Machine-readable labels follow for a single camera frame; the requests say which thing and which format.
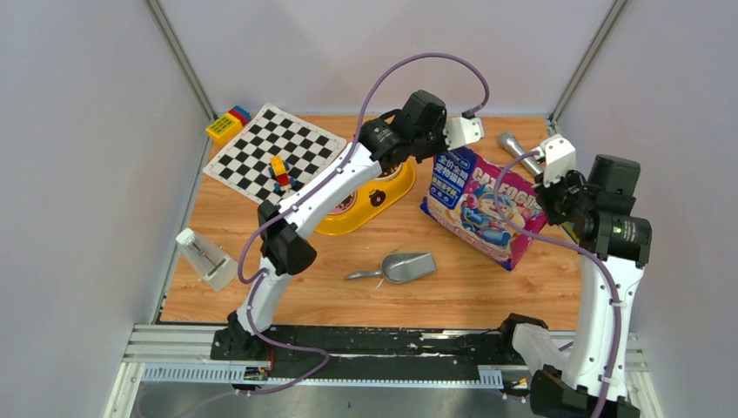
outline white metronome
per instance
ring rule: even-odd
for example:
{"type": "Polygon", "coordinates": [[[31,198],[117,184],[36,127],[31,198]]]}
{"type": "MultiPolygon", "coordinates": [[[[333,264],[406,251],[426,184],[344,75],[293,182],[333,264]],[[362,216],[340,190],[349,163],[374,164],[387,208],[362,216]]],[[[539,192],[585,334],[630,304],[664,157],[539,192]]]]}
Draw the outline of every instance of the white metronome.
{"type": "Polygon", "coordinates": [[[185,228],[177,235],[179,251],[198,273],[199,280],[204,281],[213,291],[228,286],[238,272],[238,263],[222,248],[211,243],[199,233],[185,228]]]}

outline silver scoop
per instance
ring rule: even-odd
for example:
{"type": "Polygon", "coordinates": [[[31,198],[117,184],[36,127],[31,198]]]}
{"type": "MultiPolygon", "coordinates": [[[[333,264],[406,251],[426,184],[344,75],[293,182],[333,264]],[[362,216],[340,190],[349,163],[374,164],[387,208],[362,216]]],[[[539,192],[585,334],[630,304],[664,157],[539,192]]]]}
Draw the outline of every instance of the silver scoop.
{"type": "Polygon", "coordinates": [[[381,270],[351,273],[346,280],[384,276],[392,283],[407,283],[435,271],[436,263],[430,253],[396,253],[382,260],[381,270]]]}

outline cartoon character print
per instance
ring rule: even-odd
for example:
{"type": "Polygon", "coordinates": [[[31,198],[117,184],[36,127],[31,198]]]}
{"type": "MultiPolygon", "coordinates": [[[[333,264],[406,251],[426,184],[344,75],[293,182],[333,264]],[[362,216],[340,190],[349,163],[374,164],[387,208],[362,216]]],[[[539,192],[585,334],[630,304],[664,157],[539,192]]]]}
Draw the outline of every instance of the cartoon character print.
{"type": "Polygon", "coordinates": [[[510,198],[500,195],[499,199],[502,213],[497,213],[494,207],[492,191],[481,185],[474,192],[461,197],[460,220],[464,229],[476,234],[486,243],[505,248],[517,233],[515,231],[510,233],[507,230],[507,224],[500,215],[520,227],[524,227],[526,221],[518,213],[517,205],[510,198]]]}

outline colorful snack bag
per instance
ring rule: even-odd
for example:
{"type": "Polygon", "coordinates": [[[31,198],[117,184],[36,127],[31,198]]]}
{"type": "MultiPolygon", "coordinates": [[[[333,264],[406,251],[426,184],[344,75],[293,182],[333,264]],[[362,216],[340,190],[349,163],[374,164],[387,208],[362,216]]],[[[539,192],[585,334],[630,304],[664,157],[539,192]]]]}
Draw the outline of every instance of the colorful snack bag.
{"type": "Polygon", "coordinates": [[[494,209],[493,187],[501,167],[468,148],[433,159],[433,177],[420,208],[443,227],[513,270],[531,245],[501,217],[527,231],[540,232],[546,217],[535,201],[533,184],[509,172],[500,186],[502,213],[494,209]]]}

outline yellow pet bowl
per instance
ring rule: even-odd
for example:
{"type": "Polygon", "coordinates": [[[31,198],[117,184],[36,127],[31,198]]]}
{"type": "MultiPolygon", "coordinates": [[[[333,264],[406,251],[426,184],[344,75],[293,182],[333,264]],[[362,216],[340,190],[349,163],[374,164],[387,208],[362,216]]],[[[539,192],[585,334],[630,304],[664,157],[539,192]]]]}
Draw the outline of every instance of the yellow pet bowl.
{"type": "Polygon", "coordinates": [[[393,167],[346,197],[318,227],[323,235],[343,235],[359,229],[369,219],[405,196],[415,184],[415,165],[411,161],[393,167]]]}

